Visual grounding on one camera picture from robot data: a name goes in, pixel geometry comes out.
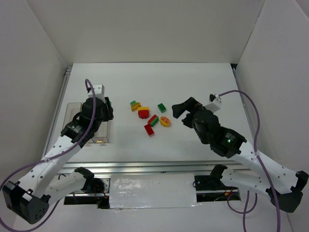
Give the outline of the green printed lego brick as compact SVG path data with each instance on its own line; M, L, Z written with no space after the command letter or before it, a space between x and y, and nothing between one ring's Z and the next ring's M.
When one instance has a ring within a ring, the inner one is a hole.
M157 107L158 107L158 109L159 109L159 111L160 111L161 113L164 113L164 112L166 112L166 110L167 110L166 107L165 107L165 105L162 104L162 103L158 104Z

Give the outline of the red green lego brick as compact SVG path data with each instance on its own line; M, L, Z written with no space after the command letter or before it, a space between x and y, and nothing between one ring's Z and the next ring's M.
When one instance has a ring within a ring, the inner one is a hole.
M148 124L153 127L159 121L159 117L157 115L153 115L149 120Z

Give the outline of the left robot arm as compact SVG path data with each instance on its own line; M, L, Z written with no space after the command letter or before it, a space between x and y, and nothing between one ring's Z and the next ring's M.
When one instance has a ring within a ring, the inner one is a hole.
M54 178L94 136L101 123L112 119L109 98L88 98L39 163L18 181L5 181L2 192L7 207L29 224L35 224L44 217L50 205L67 194L78 190L85 193L103 190L104 183L83 167L57 181Z

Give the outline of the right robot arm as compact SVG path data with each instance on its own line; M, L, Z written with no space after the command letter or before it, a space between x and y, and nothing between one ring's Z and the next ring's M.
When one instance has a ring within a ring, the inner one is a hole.
M182 123L194 129L200 141L209 145L214 153L236 161L256 174L241 174L218 164L211 171L212 182L264 195L271 203L278 201L280 210L294 212L302 200L302 190L307 184L308 174L304 171L290 170L263 153L256 155L253 145L244 136L220 125L218 117L214 114L219 109L220 106L211 104L204 106L193 97L172 106L174 118L179 118L185 111L188 112Z

